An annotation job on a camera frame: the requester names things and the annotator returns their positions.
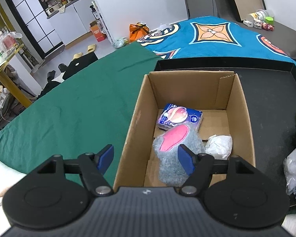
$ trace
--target orange gift bag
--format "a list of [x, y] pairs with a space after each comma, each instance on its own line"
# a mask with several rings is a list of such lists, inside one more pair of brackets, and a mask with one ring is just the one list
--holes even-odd
[[137, 39], [146, 36], [147, 34], [149, 34], [149, 28], [146, 26], [146, 24], [141, 24], [138, 22], [136, 25], [129, 25], [130, 42], [134, 42]]

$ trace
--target green fabric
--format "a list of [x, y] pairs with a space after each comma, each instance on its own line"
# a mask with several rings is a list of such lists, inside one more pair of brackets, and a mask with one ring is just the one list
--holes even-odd
[[0, 161], [29, 173], [53, 154], [73, 159], [113, 144], [105, 174], [113, 185], [142, 80], [157, 60], [134, 42], [67, 79], [0, 131]]

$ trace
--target glass door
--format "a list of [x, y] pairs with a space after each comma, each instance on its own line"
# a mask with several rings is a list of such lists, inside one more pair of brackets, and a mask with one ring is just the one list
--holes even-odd
[[39, 0], [6, 2], [24, 34], [42, 58], [62, 45]]

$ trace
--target cardboard box wall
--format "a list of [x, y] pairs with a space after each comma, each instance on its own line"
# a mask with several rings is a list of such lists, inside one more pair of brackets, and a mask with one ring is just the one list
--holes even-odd
[[[144, 76], [114, 182], [119, 186], [165, 186], [158, 179], [159, 159], [152, 149], [156, 127], [167, 103], [203, 111], [198, 134], [203, 140], [233, 138], [232, 154], [255, 166], [251, 123], [245, 96], [233, 71], [159, 71]], [[211, 184], [225, 179], [213, 175]]]

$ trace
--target wrapped gray plush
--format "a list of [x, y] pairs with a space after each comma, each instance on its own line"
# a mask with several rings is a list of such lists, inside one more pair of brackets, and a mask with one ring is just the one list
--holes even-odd
[[159, 180], [167, 186], [180, 187], [188, 178], [178, 159], [178, 146], [184, 144], [193, 153], [205, 153], [202, 139], [188, 124], [173, 127], [153, 141], [153, 149], [160, 159]]

